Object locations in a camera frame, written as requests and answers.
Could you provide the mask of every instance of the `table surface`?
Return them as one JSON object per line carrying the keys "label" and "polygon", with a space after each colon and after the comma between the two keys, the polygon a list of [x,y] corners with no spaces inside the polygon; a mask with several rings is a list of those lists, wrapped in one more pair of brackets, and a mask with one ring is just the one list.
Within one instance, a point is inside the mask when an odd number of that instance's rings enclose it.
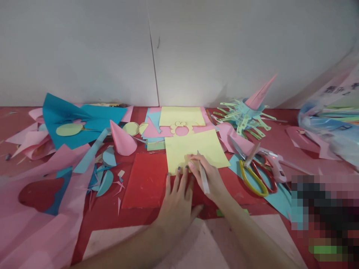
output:
{"label": "table surface", "polygon": [[[27,158],[24,159],[22,154],[19,154],[13,159],[5,161],[5,156],[8,153],[13,154],[16,151],[16,145],[4,142],[4,140],[25,129],[34,122],[33,119],[28,115],[28,112],[32,109],[34,109],[34,107],[0,108],[0,123],[3,126],[2,132],[0,134],[0,175],[18,175],[30,168],[46,162],[50,157],[47,156],[41,160],[30,161]],[[131,121],[141,124],[145,120],[146,112],[147,107],[135,107]],[[344,161],[319,159],[318,154],[296,148],[292,144],[290,138],[285,132],[285,129],[289,126],[297,126],[298,110],[267,109],[265,113],[274,116],[279,120],[286,120],[288,122],[279,123],[274,121],[266,121],[266,123],[271,126],[272,129],[268,132],[265,132],[266,137],[261,140],[262,147],[282,155],[285,160],[295,163],[296,165],[312,172],[313,174],[320,174],[322,172],[324,174],[352,174],[354,172],[353,168]],[[248,135],[248,139],[251,141],[256,141],[251,135]],[[113,141],[106,142],[106,144],[113,145]],[[145,145],[143,143],[138,143],[136,152],[130,156],[120,156],[116,154],[116,161],[117,163],[121,162],[121,164],[113,168],[112,171],[114,174],[117,174],[120,170],[125,171],[123,176],[125,187],[127,186],[130,177],[131,168],[136,153],[141,152],[148,152],[145,149]],[[164,152],[164,150],[155,151],[156,154],[163,154]],[[286,166],[283,166],[283,170],[287,177],[301,174],[300,172]],[[56,192],[62,185],[60,181],[53,181],[51,184],[53,185],[52,189],[54,192]],[[135,225],[147,225],[157,217],[159,208],[122,208],[120,209],[120,214],[118,216],[117,200],[115,200],[113,197],[113,194],[115,194],[118,189],[119,186],[117,184],[113,184],[107,194],[92,200],[91,208],[89,208],[89,195],[87,195],[84,208],[84,218],[73,255],[73,263],[77,263],[82,260],[92,231]],[[122,191],[118,197],[122,200],[124,195],[125,191]],[[51,198],[47,199],[47,197],[41,197],[41,201],[37,202],[42,205],[50,203],[50,206]],[[262,204],[242,205],[242,207],[248,209],[251,215],[278,213],[272,206],[266,203],[264,199]],[[204,219],[216,217],[215,210],[216,207],[208,206],[201,212],[199,217]],[[291,230],[291,224],[285,217],[281,215],[281,218],[308,268],[319,268],[319,263],[309,253],[305,241],[301,238],[297,238],[297,232]]]}

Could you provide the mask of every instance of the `yellow paper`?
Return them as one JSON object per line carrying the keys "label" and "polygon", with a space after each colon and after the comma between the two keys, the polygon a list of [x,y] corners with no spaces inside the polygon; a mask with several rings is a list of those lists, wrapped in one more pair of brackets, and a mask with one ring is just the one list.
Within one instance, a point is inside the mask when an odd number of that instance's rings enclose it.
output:
{"label": "yellow paper", "polygon": [[192,126],[205,126],[205,120],[200,107],[163,106],[160,126],[171,126],[177,121]]}
{"label": "yellow paper", "polygon": [[171,175],[175,175],[177,168],[183,168],[187,165],[185,156],[187,154],[197,154],[197,151],[204,155],[208,162],[217,167],[230,166],[227,157],[221,147],[216,130],[209,130],[202,133],[165,137],[167,167]]}

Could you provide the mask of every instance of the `scissors blade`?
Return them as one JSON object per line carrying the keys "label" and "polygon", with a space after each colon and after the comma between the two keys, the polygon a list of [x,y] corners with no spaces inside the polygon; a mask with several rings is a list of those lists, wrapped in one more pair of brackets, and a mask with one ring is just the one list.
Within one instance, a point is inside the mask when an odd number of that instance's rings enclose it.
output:
{"label": "scissors blade", "polygon": [[240,148],[240,146],[237,144],[237,142],[231,136],[229,136],[229,137],[232,141],[232,145],[234,146],[234,149],[236,150],[236,152],[243,158],[243,160],[245,160],[247,158],[247,155],[243,152],[243,150]]}
{"label": "scissors blade", "polygon": [[255,154],[258,152],[258,149],[259,149],[260,145],[261,145],[261,142],[259,142],[258,144],[253,146],[250,154],[248,155],[248,157],[247,157],[247,159],[246,159],[246,161],[244,163],[244,167],[247,168],[251,164]]}

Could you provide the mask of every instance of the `yellow paper circle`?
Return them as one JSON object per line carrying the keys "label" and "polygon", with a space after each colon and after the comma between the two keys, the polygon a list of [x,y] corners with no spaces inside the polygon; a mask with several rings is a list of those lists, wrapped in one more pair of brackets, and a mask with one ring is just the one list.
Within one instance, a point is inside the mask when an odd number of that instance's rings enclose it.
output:
{"label": "yellow paper circle", "polygon": [[126,123],[125,126],[123,127],[125,132],[132,136],[138,134],[138,128],[139,126],[135,122]]}
{"label": "yellow paper circle", "polygon": [[78,134],[82,129],[82,124],[68,123],[57,127],[56,134],[59,136],[72,136]]}
{"label": "yellow paper circle", "polygon": [[138,131],[139,131],[140,135],[143,134],[143,132],[146,130],[147,126],[148,126],[148,123],[141,123],[139,125]]}

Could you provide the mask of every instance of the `blue paper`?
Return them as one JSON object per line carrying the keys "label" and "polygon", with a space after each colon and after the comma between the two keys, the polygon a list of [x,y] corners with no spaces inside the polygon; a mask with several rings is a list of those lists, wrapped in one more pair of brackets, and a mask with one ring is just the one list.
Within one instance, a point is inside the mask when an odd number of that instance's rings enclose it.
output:
{"label": "blue paper", "polygon": [[[237,174],[240,178],[242,178],[240,167],[239,167],[239,158],[238,155],[233,155],[231,160],[229,161],[231,166],[229,167],[235,174]],[[258,169],[262,178],[264,179],[267,186],[271,186],[270,181],[262,170]],[[253,179],[251,174],[245,169],[245,173],[250,184],[259,192],[262,192],[258,183]],[[285,216],[287,219],[290,219],[292,216],[292,196],[289,192],[282,186],[282,184],[277,183],[278,191],[274,194],[269,194],[266,199],[279,213]]]}
{"label": "blue paper", "polygon": [[96,197],[104,195],[105,192],[107,192],[108,189],[111,187],[112,182],[113,182],[113,173],[110,170],[107,170],[104,175],[104,179],[101,182],[100,189],[96,194]]}
{"label": "blue paper", "polygon": [[[118,124],[125,115],[127,108],[116,108],[107,106],[84,105],[81,108],[62,100],[52,94],[47,94],[44,105],[43,115],[47,130],[56,149],[66,144],[70,149],[78,148],[98,138],[100,132],[105,128],[110,128],[110,120]],[[85,129],[73,136],[59,136],[56,129],[73,120],[81,119],[85,121]]]}
{"label": "blue paper", "polygon": [[91,161],[95,158],[97,151],[102,146],[102,142],[110,132],[110,129],[106,128],[102,131],[98,139],[94,142],[92,147],[89,149],[89,151],[85,154],[83,159],[80,161],[80,163],[76,166],[74,173],[80,173],[83,174],[86,172],[87,168],[89,167]]}
{"label": "blue paper", "polygon": [[148,114],[148,117],[150,118],[150,120],[152,121],[153,125],[156,127],[157,132],[161,133],[162,130],[160,130],[160,117],[161,117],[161,112],[156,112],[156,113],[150,113]]}
{"label": "blue paper", "polygon": [[68,168],[65,168],[65,169],[57,172],[56,178],[63,177],[64,184],[62,185],[61,189],[57,193],[54,194],[55,200],[54,200],[53,204],[51,205],[51,207],[49,209],[44,211],[44,213],[53,215],[53,216],[58,215],[62,198],[64,197],[67,186],[69,185],[70,180],[71,180],[71,175],[72,175],[72,167],[68,167]]}

